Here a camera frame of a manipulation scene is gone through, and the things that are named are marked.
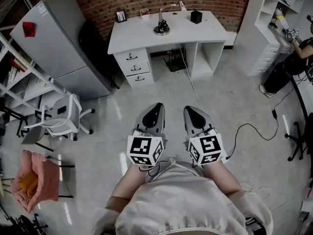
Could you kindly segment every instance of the photo frame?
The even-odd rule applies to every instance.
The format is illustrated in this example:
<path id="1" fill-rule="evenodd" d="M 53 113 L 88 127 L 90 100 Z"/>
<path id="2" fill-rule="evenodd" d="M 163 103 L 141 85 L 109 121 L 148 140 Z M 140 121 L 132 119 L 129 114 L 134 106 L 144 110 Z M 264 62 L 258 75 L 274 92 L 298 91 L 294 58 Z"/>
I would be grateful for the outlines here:
<path id="1" fill-rule="evenodd" d="M 117 11 L 116 20 L 118 23 L 127 21 L 125 10 Z"/>

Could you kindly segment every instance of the yellow pillow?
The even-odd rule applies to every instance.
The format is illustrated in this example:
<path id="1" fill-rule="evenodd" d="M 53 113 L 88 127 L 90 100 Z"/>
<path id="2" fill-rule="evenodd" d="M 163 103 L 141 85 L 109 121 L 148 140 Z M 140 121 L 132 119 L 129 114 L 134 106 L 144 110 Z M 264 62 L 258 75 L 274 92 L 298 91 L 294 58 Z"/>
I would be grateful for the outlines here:
<path id="1" fill-rule="evenodd" d="M 38 186 L 38 178 L 35 179 L 33 183 L 30 184 L 30 186 L 27 189 L 27 196 L 32 198 L 36 191 L 37 191 L 37 186 Z"/>
<path id="2" fill-rule="evenodd" d="M 19 187 L 26 193 L 29 186 L 35 181 L 38 180 L 37 175 L 31 171 L 25 177 L 23 177 L 20 181 L 18 181 Z"/>

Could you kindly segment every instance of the pink armchair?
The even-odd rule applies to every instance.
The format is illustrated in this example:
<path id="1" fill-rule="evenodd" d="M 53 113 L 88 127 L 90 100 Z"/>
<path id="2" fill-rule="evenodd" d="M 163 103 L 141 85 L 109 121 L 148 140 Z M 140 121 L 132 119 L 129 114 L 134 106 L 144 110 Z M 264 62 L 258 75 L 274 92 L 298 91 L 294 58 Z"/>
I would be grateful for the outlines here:
<path id="1" fill-rule="evenodd" d="M 23 177 L 33 171 L 38 176 L 38 187 L 35 195 L 30 198 L 18 185 Z M 17 201 L 30 213 L 41 201 L 59 199 L 59 166 L 46 157 L 24 150 L 18 174 L 11 185 L 11 192 Z"/>

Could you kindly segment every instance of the refrigerator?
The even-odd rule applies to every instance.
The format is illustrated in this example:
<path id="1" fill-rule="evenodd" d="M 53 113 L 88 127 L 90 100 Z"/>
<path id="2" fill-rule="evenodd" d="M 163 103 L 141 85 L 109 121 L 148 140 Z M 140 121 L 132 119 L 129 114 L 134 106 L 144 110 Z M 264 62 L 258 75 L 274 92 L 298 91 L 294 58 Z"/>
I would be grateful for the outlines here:
<path id="1" fill-rule="evenodd" d="M 79 46 L 85 21 L 76 0 L 42 0 L 10 33 L 41 69 L 82 100 L 110 94 L 109 82 Z M 34 23 L 34 37 L 24 37 L 23 22 Z"/>

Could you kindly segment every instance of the white shoe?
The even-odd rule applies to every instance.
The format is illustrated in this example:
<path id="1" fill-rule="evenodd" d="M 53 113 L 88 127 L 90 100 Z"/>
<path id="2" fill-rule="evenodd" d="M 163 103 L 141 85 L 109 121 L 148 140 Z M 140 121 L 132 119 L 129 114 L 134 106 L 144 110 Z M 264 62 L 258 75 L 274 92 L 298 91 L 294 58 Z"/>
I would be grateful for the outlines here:
<path id="1" fill-rule="evenodd" d="M 268 93 L 263 85 L 259 85 L 259 90 L 267 97 L 272 97 L 274 95 L 273 93 Z"/>

